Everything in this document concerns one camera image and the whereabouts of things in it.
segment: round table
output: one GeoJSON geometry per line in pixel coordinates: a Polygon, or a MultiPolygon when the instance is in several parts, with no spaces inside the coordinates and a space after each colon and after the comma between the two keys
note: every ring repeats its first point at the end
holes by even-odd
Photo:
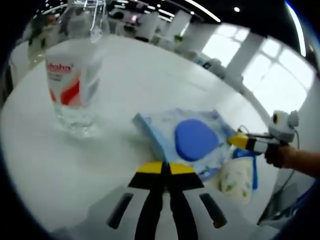
{"type": "MultiPolygon", "coordinates": [[[[105,39],[100,111],[95,136],[64,132],[49,97],[45,62],[20,81],[3,107],[2,150],[22,201],[48,231],[85,219],[90,205],[127,184],[155,158],[132,124],[136,113],[172,108],[216,109],[233,127],[267,127],[253,106],[215,75],[172,52],[134,39],[105,39]]],[[[257,159],[258,190],[242,207],[257,222],[272,195],[278,170],[257,159]]]]}

